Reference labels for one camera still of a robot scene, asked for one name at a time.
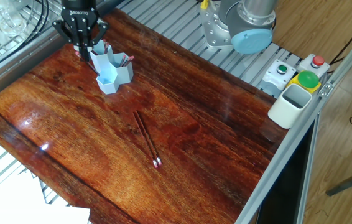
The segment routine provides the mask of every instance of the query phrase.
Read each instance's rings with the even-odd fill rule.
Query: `yellow base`
[[[288,87],[291,84],[299,85],[299,86],[301,86],[302,88],[304,88],[305,90],[307,90],[311,94],[313,94],[321,86],[321,83],[318,82],[318,85],[316,87],[314,87],[314,88],[306,88],[306,87],[302,86],[302,84],[300,84],[300,82],[298,81],[298,75],[295,76],[293,79],[291,79],[288,82],[288,85],[286,87]]]
[[[208,8],[208,0],[203,0],[201,3],[201,9],[207,9]]]

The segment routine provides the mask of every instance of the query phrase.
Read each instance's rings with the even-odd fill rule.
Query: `white cup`
[[[308,91],[291,84],[280,94],[267,115],[282,128],[289,129],[311,100],[312,95]]]

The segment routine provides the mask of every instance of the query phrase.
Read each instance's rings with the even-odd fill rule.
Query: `pencil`
[[[124,63],[125,58],[126,58],[126,55],[123,55],[123,56],[122,56],[121,63],[119,63],[119,66],[120,66],[120,67],[122,67],[122,64]]]
[[[91,65],[89,62],[85,61],[85,59],[82,58],[81,53],[75,51],[76,56],[78,56],[82,61],[84,61],[85,63],[87,63],[89,65],[89,67],[97,74],[97,76],[100,76],[100,73],[96,71],[96,69],[94,68],[93,65]]]
[[[104,44],[104,54],[106,54],[108,53],[109,43],[106,41],[106,39],[103,39],[103,44]]]
[[[155,151],[155,148],[154,148],[154,145],[152,144],[151,142],[151,139],[150,139],[150,136],[148,135],[145,127],[144,127],[144,124],[143,122],[141,121],[140,119],[140,115],[139,115],[139,112],[137,111],[134,111],[133,112],[133,116],[134,116],[134,119],[136,120],[136,123],[137,123],[137,126],[139,127],[139,130],[140,130],[140,133],[142,134],[142,137],[144,138],[149,150],[150,150],[150,153],[151,153],[151,158],[152,158],[152,163],[154,164],[154,167],[155,168],[158,168],[158,164],[159,165],[162,165],[162,162],[161,162],[161,159],[159,159],[158,155],[157,155],[157,158],[155,158],[155,155],[154,155],[154,151]]]
[[[134,56],[130,56],[127,58],[127,62],[125,62],[122,67],[126,67],[127,65],[129,65],[129,63],[131,63],[131,61],[134,59]]]

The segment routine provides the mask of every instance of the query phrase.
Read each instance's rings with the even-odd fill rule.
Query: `wooden tabletop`
[[[0,145],[93,223],[234,223],[286,134],[274,99],[119,10],[105,20],[132,82],[105,95],[66,45],[0,92]]]

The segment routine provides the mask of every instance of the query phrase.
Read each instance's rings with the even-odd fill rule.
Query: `pen holder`
[[[282,128],[289,129],[311,100],[312,95],[308,91],[291,84],[281,93],[267,115]]]
[[[125,55],[127,59],[129,57],[128,55],[125,53],[113,54],[111,46],[108,47],[108,52],[104,54],[104,44],[102,40],[95,46],[95,52],[98,55],[90,52],[90,57],[95,69],[100,74],[96,80],[103,93],[116,93],[119,85],[132,81],[132,62],[125,67],[120,67],[123,56]]]

